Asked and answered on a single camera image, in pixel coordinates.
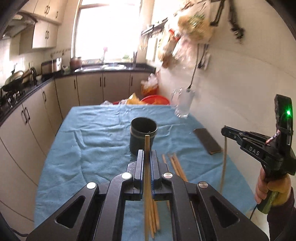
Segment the person's right hand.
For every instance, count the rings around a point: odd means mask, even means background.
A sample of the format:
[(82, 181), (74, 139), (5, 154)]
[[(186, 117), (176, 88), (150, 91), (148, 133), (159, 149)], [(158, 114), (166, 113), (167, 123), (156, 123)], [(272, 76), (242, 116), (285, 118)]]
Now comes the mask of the person's right hand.
[(272, 202), (272, 206), (281, 206), (285, 204), (288, 201), (292, 191), (292, 184), (289, 174), (286, 174), (285, 176), (276, 180), (267, 181), (265, 171), (263, 168), (261, 168), (255, 188), (254, 199), (256, 203), (260, 204), (263, 200), (266, 200), (267, 193), (269, 191), (278, 193)]

